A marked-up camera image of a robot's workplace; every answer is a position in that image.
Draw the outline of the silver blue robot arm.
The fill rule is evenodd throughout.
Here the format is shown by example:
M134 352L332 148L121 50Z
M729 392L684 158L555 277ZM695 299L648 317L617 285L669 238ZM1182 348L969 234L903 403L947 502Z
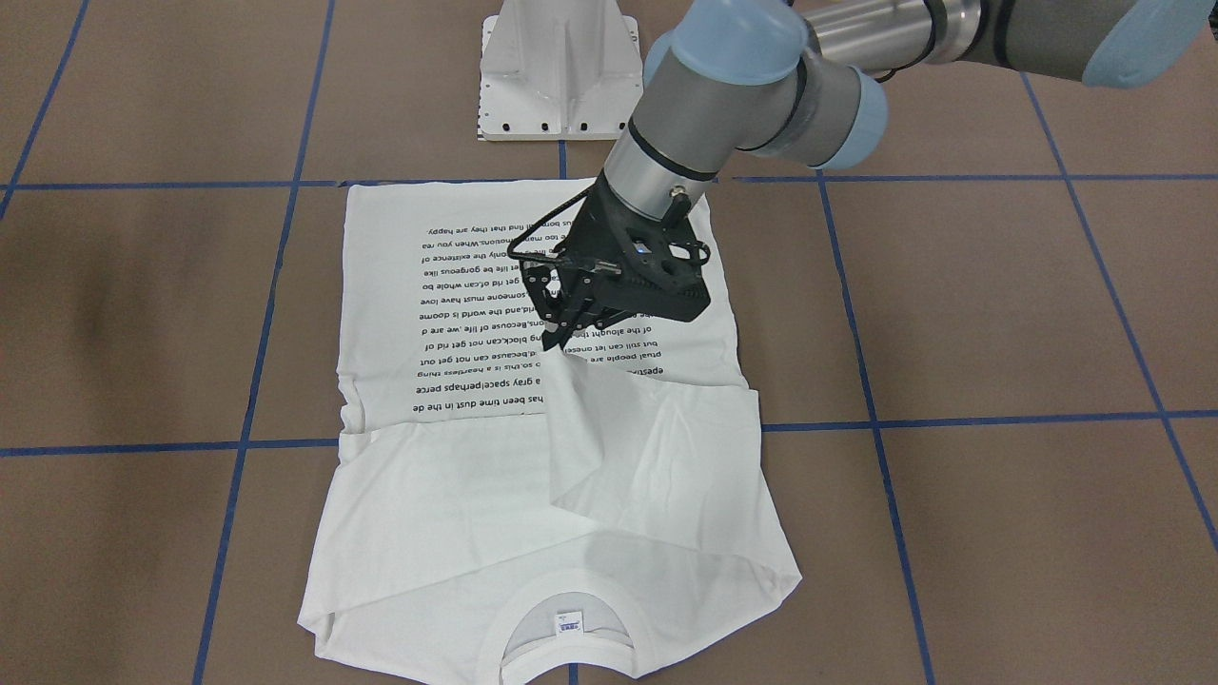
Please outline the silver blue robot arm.
M642 95L555 247L509 244L543 349L636 314L689 322L710 303L692 208L736 152L814 169L882 139L879 82L956 61L1134 89L1188 51L1209 1L695 1L652 48Z

